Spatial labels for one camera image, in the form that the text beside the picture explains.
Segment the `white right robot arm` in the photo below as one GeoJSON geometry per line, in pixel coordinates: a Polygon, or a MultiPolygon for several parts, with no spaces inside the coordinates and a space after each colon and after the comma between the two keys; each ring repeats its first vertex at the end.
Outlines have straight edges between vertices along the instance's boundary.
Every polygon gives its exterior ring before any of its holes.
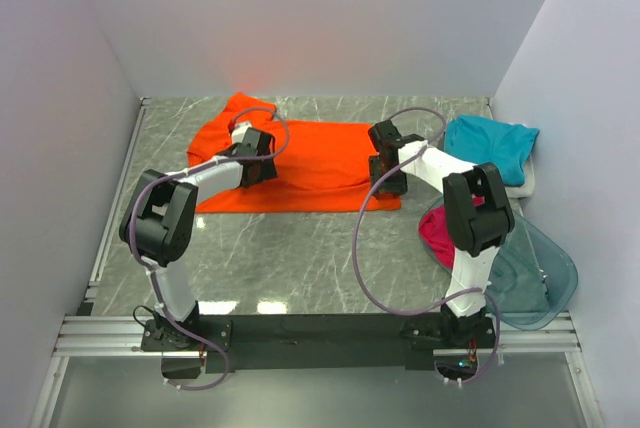
{"type": "Polygon", "coordinates": [[[369,158],[371,195],[399,198],[409,175],[443,195],[444,221],[453,243],[451,281],[440,309],[439,335],[460,347],[479,332],[485,318],[491,267],[515,219],[499,169],[474,165],[430,145],[423,137],[403,136],[390,120],[368,135],[376,154],[369,158]]]}

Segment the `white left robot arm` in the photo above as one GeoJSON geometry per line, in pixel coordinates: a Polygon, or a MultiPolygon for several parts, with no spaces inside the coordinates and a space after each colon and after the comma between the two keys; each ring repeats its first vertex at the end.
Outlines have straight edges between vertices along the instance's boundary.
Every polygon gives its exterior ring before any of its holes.
{"type": "Polygon", "coordinates": [[[277,177],[275,137],[243,123],[232,144],[209,160],[177,172],[144,171],[119,227],[146,270],[156,297],[156,311],[169,320],[164,337],[176,349],[193,347],[200,336],[198,302],[181,262],[191,242],[196,208],[237,188],[277,177]]]}

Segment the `orange t shirt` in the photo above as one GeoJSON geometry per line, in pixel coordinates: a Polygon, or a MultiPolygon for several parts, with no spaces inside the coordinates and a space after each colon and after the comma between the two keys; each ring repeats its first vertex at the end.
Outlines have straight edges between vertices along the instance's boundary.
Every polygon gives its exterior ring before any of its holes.
{"type": "MultiPolygon", "coordinates": [[[[195,166],[231,145],[231,123],[249,121],[285,140],[277,107],[242,93],[203,125],[187,149],[195,166]]],[[[375,150],[364,123],[289,120],[290,140],[275,158],[277,177],[249,188],[222,192],[198,205],[199,213],[356,212],[370,189],[369,158],[375,150]]]]}

